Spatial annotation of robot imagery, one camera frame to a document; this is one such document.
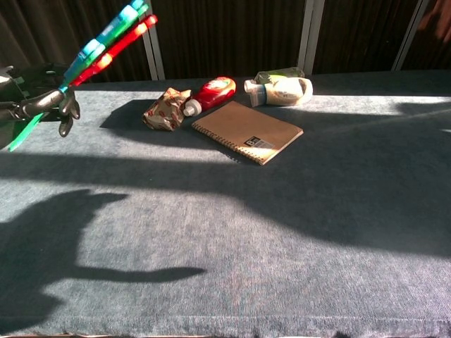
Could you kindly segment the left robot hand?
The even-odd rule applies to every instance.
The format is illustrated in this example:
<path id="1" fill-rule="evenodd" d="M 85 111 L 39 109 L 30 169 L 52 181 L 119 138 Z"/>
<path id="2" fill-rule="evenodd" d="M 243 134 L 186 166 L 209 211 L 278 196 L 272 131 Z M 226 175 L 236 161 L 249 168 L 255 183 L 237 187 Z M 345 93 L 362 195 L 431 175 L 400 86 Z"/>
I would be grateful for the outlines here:
<path id="1" fill-rule="evenodd" d="M 8 146 L 40 113 L 44 122 L 59 122 L 58 132 L 67 137 L 80 118 L 75 92 L 62 92 L 67 66 L 43 63 L 29 68 L 1 68 L 1 148 Z"/>

